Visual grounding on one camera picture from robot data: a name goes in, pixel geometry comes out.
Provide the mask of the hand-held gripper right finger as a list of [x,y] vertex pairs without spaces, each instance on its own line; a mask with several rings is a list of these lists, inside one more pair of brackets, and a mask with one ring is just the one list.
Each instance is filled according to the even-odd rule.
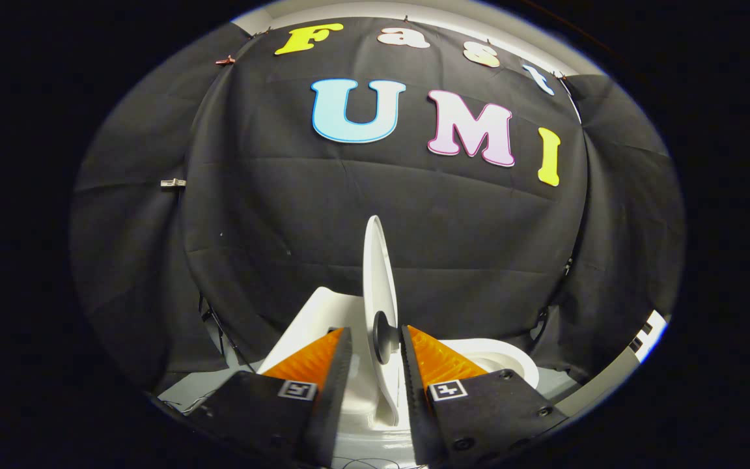
[[503,468],[566,424],[568,416],[515,371],[432,378],[437,339],[401,329],[415,461],[428,468]]

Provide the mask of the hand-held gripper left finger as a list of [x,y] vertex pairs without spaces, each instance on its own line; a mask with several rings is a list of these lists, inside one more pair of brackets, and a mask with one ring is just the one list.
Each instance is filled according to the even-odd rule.
[[266,372],[235,373],[188,421],[242,468],[330,467],[351,361],[351,330],[333,330]]

